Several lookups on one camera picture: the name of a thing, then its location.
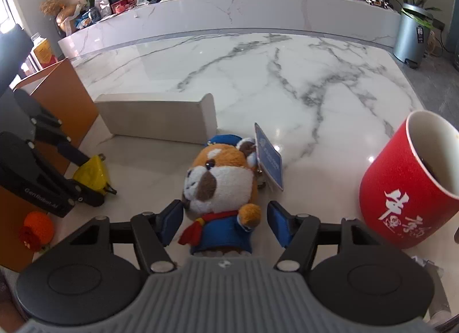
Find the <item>blue hat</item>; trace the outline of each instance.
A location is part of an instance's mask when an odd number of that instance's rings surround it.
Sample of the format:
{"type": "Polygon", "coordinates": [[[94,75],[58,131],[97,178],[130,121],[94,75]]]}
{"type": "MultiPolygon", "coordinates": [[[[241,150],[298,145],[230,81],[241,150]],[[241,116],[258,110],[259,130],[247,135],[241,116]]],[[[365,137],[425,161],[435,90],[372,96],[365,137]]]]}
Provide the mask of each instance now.
{"type": "Polygon", "coordinates": [[[212,139],[208,140],[207,145],[211,144],[229,144],[233,147],[242,140],[240,136],[225,134],[225,135],[215,135],[212,139]]]}

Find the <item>red scarf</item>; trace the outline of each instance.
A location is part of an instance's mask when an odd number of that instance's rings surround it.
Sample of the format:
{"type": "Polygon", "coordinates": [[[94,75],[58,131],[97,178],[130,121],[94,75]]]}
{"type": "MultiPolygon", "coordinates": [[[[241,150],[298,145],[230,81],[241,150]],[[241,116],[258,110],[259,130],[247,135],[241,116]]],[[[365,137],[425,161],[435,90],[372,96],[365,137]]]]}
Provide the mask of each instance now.
{"type": "Polygon", "coordinates": [[[214,221],[216,219],[227,218],[229,216],[235,216],[238,214],[237,210],[225,211],[223,213],[210,213],[203,215],[201,218],[195,220],[190,226],[185,228],[178,240],[180,245],[190,244],[191,246],[198,246],[201,242],[201,236],[203,235],[203,227],[207,222],[214,221]]]}

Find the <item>black circular pad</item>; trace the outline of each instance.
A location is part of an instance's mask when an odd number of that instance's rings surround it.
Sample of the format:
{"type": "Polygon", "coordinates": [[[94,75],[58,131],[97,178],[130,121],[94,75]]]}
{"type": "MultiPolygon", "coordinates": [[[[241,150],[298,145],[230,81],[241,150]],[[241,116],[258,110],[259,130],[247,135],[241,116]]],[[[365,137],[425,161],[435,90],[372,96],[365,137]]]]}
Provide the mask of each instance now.
{"type": "Polygon", "coordinates": [[[374,326],[423,317],[434,293],[428,273],[390,246],[354,245],[318,264],[308,284],[327,309],[374,326]]]}
{"type": "Polygon", "coordinates": [[[142,288],[140,271],[109,249],[56,250],[31,264],[16,285],[21,305],[36,320],[61,326],[99,322],[125,309],[142,288]]]}

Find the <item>plush toy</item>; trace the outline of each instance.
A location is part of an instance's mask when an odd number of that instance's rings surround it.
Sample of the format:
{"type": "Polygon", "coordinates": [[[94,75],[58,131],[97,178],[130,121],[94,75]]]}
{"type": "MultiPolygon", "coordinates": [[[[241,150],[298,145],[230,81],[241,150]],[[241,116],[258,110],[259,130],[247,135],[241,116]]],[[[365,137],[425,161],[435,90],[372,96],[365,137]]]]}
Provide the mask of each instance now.
{"type": "Polygon", "coordinates": [[[54,236],[54,224],[45,213],[31,211],[24,219],[19,239],[32,251],[40,251],[54,236]]]}
{"type": "Polygon", "coordinates": [[[179,244],[191,253],[252,252],[250,236],[261,220],[254,204],[256,187],[255,141],[235,135],[211,139],[188,170],[182,201],[193,224],[179,244]]]}

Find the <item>orange crocheted toy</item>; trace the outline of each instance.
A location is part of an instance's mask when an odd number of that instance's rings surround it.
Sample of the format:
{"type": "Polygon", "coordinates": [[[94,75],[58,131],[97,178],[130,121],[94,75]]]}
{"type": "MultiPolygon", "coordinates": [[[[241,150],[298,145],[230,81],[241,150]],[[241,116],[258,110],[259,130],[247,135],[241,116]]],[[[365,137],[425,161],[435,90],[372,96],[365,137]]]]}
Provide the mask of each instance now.
{"type": "Polygon", "coordinates": [[[19,239],[32,251],[39,251],[51,242],[54,236],[54,224],[46,214],[32,211],[24,219],[24,226],[19,231],[19,239]]]}

